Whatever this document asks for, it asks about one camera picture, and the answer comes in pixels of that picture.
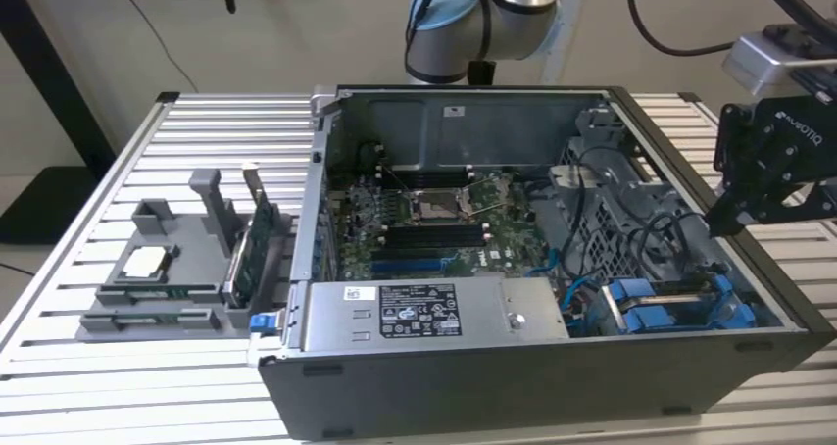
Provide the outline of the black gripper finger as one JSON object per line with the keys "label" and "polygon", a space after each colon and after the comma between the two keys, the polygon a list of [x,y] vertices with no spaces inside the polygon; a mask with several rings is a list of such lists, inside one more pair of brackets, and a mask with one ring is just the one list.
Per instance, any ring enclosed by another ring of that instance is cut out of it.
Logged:
{"label": "black gripper finger", "polygon": [[797,205],[785,204],[788,197],[805,186],[800,184],[781,185],[768,193],[761,206],[761,220],[764,222],[810,222],[836,219],[834,183],[813,183],[808,186],[809,191],[802,202]]}
{"label": "black gripper finger", "polygon": [[705,213],[712,234],[738,234],[748,225],[790,221],[785,201],[802,186],[782,179],[764,182],[769,175],[724,170],[718,198]]}

